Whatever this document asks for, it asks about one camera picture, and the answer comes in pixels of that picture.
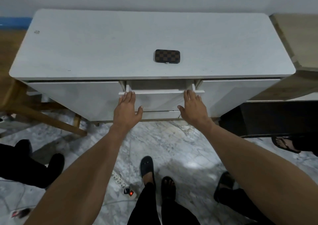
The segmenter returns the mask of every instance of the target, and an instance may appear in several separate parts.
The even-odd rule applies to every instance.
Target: person's left hand
[[[114,110],[113,126],[122,129],[125,133],[128,133],[142,118],[143,107],[140,106],[135,114],[135,101],[135,92],[126,92],[119,98]]]

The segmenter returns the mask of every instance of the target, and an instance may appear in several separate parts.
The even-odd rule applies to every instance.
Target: blue strip
[[[0,17],[0,29],[28,29],[31,17]]]

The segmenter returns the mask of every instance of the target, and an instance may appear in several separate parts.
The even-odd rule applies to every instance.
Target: forearm
[[[112,126],[52,183],[25,225],[92,224],[101,209],[125,134]]]
[[[202,133],[226,169],[268,218],[277,225],[317,223],[312,216],[317,211],[317,185],[302,170],[219,126],[205,126]],[[288,216],[282,220],[282,214]]]

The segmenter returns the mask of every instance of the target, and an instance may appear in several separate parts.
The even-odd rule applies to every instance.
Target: power strip
[[[124,194],[127,195],[129,199],[135,199],[137,197],[136,192],[130,189],[128,183],[117,172],[112,171],[111,178],[123,189]]]

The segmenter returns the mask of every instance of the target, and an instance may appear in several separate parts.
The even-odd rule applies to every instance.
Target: checkered case
[[[156,62],[170,62],[179,63],[180,62],[180,52],[176,50],[161,50],[157,49],[155,52]]]

